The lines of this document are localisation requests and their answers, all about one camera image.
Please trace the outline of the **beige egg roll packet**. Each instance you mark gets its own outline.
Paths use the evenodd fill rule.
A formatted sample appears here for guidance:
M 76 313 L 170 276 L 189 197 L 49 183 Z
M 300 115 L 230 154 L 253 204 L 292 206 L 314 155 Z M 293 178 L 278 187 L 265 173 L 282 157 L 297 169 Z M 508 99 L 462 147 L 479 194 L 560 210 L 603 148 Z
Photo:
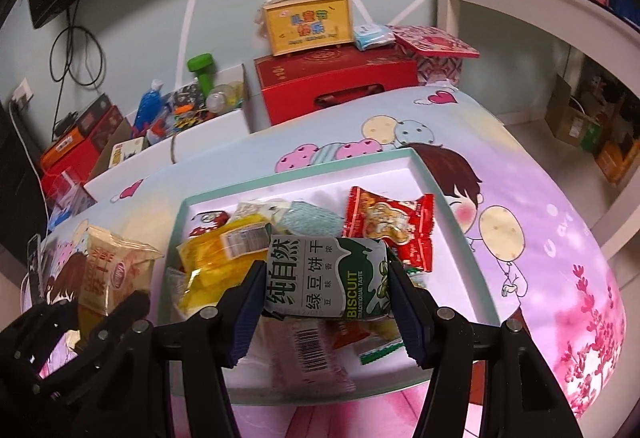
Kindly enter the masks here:
M 152 245 L 122 238 L 109 230 L 86 230 L 86 265 L 78 294 L 81 340 L 131 293 L 151 291 L 153 268 L 163 253 Z

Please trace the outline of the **yellow transparent snack packet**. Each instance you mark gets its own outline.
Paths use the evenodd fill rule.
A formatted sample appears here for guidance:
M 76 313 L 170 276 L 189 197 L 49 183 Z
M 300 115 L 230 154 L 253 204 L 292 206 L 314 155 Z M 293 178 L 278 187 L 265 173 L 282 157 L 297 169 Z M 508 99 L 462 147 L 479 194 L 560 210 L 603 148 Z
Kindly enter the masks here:
M 179 310 L 190 316 L 216 305 L 227 290 L 242 283 L 255 261 L 266 259 L 270 239 L 270 222 L 253 214 L 181 243 L 177 250 L 186 285 Z

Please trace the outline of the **green white biscuit packet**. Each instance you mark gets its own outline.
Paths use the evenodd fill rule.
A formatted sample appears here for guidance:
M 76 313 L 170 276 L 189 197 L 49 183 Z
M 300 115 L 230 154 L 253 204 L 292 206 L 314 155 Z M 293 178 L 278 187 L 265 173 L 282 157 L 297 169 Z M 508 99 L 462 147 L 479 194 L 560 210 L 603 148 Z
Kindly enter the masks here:
M 275 236 L 265 310 L 280 318 L 382 318 L 390 313 L 386 251 L 368 238 Z

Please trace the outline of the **red orange snack packet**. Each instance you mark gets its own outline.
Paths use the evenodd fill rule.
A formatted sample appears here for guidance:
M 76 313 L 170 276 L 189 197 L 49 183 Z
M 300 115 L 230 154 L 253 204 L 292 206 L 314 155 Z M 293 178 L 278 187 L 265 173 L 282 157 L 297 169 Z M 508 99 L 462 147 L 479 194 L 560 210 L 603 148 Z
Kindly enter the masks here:
M 349 191 L 343 236 L 381 240 L 405 266 L 431 273 L 434 210 L 432 193 L 399 201 L 355 186 Z

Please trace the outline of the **silver grey snack packet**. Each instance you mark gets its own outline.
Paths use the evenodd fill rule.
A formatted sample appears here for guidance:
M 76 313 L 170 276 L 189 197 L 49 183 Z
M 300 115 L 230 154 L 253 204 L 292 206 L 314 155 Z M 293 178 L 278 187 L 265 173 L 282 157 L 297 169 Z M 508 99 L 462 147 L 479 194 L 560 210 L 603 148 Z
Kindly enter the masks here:
M 274 224 L 278 232 L 301 237 L 341 236 L 344 218 L 305 201 L 293 201 Z

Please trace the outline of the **white tray with teal rim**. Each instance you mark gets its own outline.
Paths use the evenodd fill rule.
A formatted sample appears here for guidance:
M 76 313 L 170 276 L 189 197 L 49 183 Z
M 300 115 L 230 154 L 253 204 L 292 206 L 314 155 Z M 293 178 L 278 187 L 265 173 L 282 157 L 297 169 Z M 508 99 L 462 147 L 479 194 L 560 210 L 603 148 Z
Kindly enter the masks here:
M 482 270 L 434 176 L 412 149 L 305 167 L 186 199 L 169 241 L 158 321 L 168 325 L 190 317 L 179 307 L 178 246 L 195 229 L 198 215 L 231 212 L 242 201 L 275 199 L 342 213 L 355 186 L 392 200 L 433 195 L 432 269 L 411 273 L 411 279 L 438 305 L 474 323 L 499 325 Z M 224 371 L 232 402 L 313 406 L 398 392 L 430 379 L 430 371 L 408 356 L 399 337 L 368 336 L 338 349 L 330 342 L 330 328 L 344 322 L 337 310 L 347 302 L 360 308 L 387 305 L 380 252 L 364 243 L 342 249 L 337 240 L 320 237 L 278 236 L 276 247 L 277 256 L 267 266 L 268 314 L 259 319 L 246 356 Z

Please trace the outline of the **smartphone in white case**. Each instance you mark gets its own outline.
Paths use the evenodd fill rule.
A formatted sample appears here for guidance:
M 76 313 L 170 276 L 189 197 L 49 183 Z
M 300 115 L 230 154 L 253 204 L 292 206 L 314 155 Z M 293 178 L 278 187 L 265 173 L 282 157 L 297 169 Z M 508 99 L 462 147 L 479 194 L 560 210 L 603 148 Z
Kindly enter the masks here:
M 27 269 L 30 299 L 34 305 L 41 302 L 40 291 L 40 243 L 39 233 L 27 242 Z

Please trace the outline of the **clear acrylic box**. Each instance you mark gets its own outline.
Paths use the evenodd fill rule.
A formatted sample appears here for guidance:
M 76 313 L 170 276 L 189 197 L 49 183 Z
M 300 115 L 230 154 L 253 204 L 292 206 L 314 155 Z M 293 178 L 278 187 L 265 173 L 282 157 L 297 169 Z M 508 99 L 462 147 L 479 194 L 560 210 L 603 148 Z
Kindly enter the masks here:
M 47 195 L 51 214 L 48 230 L 53 231 L 66 219 L 70 219 L 96 204 L 85 189 L 80 177 L 72 169 L 66 169 L 55 177 Z

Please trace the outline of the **cartoon print tablecloth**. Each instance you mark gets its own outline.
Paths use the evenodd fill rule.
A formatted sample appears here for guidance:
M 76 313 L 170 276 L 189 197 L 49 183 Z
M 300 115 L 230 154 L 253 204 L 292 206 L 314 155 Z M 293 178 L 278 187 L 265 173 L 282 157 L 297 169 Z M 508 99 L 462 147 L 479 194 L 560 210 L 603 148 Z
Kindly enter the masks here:
M 627 317 L 599 244 L 573 204 L 504 125 L 448 85 L 409 87 L 349 102 L 161 171 L 136 165 L 89 210 L 50 236 L 47 300 L 68 299 L 70 259 L 90 225 L 166 250 L 183 199 L 276 173 L 413 148 L 459 222 L 501 318 L 521 317 L 570 408 L 582 416 L 620 361 Z

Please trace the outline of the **red box on left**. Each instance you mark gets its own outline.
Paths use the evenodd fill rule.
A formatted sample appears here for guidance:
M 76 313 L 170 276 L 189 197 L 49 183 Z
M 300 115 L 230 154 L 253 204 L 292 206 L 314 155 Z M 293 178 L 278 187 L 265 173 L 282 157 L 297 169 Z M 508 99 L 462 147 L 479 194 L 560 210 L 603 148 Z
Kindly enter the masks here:
M 66 169 L 72 169 L 80 177 L 81 183 L 87 183 L 89 176 L 98 162 L 99 156 L 115 133 L 124 117 L 116 106 L 101 112 L 94 109 L 86 111 L 75 124 L 79 128 L 84 141 L 55 163 L 47 171 L 43 171 L 41 186 L 46 195 L 50 192 L 55 177 Z

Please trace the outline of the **white card box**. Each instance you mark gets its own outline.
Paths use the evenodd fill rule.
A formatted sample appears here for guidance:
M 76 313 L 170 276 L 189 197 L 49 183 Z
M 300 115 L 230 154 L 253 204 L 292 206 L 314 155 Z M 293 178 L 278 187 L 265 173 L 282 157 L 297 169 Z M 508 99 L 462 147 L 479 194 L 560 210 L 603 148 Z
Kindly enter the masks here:
M 147 146 L 148 141 L 144 137 L 137 137 L 122 141 L 121 143 L 115 143 L 112 148 L 110 161 L 108 161 L 108 168 L 113 169 L 113 167 L 120 163 L 129 160 L 141 153 Z

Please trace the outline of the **white toy storage box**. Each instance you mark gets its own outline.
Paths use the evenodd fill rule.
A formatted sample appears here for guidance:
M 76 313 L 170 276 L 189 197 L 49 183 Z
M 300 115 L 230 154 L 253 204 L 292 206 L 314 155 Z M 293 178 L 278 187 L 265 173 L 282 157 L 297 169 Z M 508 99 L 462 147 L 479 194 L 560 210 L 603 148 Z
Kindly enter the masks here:
M 250 135 L 243 105 L 202 124 L 169 135 L 122 163 L 91 178 L 85 189 L 96 202 L 109 200 L 124 189 L 162 169 L 186 161 Z

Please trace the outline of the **orange box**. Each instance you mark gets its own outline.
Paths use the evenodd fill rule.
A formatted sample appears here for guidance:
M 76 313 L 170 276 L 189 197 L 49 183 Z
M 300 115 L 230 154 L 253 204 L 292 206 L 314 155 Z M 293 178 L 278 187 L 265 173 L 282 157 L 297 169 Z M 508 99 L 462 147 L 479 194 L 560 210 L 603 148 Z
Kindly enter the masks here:
M 40 158 L 40 167 L 43 171 L 51 169 L 56 162 L 60 161 L 65 154 L 68 154 L 75 147 L 84 141 L 85 137 L 82 136 L 77 126 L 69 129 L 64 135 L 62 135 L 57 141 L 43 152 Z

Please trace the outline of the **clear plastic bottle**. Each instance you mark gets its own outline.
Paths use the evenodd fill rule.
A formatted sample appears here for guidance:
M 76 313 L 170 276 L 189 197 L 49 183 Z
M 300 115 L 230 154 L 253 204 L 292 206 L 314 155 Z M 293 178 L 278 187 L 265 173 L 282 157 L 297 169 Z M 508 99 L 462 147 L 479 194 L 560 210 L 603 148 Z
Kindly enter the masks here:
M 240 81 L 215 86 L 205 100 L 208 112 L 215 115 L 226 114 L 242 106 L 244 84 Z

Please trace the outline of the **blue bead bottle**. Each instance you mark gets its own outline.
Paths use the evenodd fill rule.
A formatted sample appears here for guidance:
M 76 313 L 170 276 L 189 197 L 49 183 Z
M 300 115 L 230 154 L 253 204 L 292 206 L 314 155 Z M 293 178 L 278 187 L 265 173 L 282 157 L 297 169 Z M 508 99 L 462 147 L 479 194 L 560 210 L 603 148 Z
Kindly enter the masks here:
M 149 128 L 163 108 L 162 91 L 163 82 L 161 80 L 153 80 L 149 91 L 145 92 L 134 118 L 134 132 L 143 133 Z

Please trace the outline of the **large red gift box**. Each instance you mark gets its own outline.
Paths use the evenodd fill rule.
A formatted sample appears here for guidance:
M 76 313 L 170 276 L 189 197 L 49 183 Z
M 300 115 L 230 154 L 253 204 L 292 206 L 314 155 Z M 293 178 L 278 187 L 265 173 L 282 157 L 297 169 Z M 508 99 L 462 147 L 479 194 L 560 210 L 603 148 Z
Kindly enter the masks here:
M 418 84 L 416 61 L 395 47 L 315 48 L 254 61 L 273 125 L 352 100 Z

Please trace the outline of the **cardboard box on floor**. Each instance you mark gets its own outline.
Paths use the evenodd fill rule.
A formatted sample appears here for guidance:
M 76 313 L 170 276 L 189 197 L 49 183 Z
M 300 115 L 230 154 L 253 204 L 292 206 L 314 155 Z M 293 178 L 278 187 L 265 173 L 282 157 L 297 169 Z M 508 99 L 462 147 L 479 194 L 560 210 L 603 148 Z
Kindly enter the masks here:
M 582 104 L 572 94 L 570 84 L 559 74 L 555 76 L 544 120 L 556 139 L 589 153 L 596 152 L 602 127 L 585 113 Z

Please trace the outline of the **green dumbbell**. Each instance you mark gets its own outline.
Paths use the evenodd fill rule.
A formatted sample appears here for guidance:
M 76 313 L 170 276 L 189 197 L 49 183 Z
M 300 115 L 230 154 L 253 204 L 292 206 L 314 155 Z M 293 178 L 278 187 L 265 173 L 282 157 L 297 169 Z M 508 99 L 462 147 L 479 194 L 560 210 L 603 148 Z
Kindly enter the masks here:
M 207 97 L 214 87 L 214 76 L 217 71 L 213 55 L 205 53 L 194 56 L 186 61 L 186 68 L 195 76 L 204 97 Z

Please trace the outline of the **pink patterned box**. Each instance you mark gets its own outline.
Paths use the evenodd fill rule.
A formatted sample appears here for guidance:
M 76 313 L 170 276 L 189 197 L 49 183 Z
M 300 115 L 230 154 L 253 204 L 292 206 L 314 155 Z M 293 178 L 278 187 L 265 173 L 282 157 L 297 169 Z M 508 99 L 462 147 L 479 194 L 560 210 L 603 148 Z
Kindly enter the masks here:
M 422 84 L 458 85 L 463 61 L 480 57 L 476 48 L 437 27 L 393 26 L 390 30 L 398 50 L 416 61 L 418 80 Z

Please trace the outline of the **blue tissue pack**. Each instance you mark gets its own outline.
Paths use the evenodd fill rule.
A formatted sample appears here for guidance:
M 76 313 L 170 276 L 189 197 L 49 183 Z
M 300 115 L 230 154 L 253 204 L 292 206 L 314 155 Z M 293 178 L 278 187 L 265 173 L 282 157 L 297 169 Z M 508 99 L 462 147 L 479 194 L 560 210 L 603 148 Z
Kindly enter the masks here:
M 360 24 L 354 28 L 354 42 L 360 52 L 395 43 L 395 35 L 384 24 Z

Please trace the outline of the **white shelf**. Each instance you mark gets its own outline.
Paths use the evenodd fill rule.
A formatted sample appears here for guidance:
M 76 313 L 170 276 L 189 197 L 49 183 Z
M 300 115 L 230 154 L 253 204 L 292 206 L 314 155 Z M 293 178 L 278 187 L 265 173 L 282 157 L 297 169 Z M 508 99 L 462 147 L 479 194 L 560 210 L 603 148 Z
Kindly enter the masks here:
M 555 139 L 544 113 L 555 76 L 579 55 L 548 32 L 490 8 L 493 0 L 437 0 L 437 24 L 480 51 L 463 66 L 461 87 L 494 113 L 564 191 L 613 258 L 639 230 L 639 177 L 608 184 L 585 151 Z

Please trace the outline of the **white wall socket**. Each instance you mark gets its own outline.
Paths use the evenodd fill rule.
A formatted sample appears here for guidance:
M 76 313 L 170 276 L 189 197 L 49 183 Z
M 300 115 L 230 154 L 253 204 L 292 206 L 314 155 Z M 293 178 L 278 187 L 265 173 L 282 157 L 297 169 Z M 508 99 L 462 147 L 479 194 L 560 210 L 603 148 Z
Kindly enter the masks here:
M 27 79 L 24 78 L 21 80 L 21 83 L 17 85 L 12 94 L 12 102 L 14 102 L 18 108 L 22 109 L 28 105 L 32 100 L 32 97 L 34 97 L 32 87 L 30 87 Z

